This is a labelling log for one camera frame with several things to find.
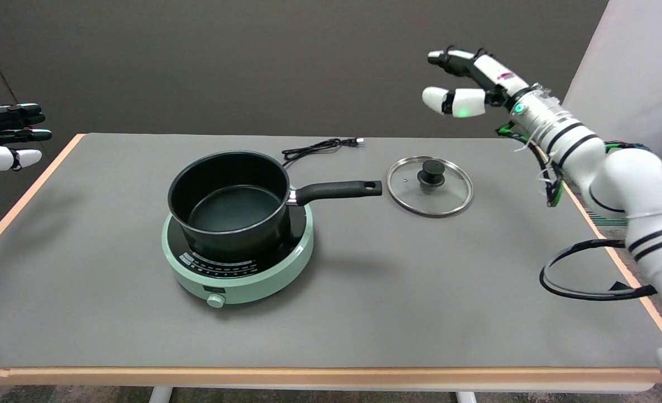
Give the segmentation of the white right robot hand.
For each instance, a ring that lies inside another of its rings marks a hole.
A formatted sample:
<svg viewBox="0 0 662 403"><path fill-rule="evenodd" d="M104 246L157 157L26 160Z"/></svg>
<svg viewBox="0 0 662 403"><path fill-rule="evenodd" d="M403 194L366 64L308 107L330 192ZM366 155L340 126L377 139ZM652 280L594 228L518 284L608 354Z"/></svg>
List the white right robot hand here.
<svg viewBox="0 0 662 403"><path fill-rule="evenodd" d="M469 53L451 45L431 51L427 61L451 76L467 77L478 86L455 90L440 87L423 89L425 105L442 115L470 118L484 114L487 106L504 107L512 112L517 100L533 88L484 49Z"/></svg>

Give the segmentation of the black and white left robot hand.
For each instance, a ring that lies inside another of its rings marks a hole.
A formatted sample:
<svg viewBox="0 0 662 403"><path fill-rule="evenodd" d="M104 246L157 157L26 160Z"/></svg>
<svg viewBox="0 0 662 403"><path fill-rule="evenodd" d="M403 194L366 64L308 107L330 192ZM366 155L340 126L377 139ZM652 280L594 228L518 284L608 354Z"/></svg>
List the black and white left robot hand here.
<svg viewBox="0 0 662 403"><path fill-rule="evenodd" d="M51 131L34 125L46 120L37 103L0 105L0 171L21 171L41 161L43 153L32 148L11 148L11 144L52 139Z"/></svg>

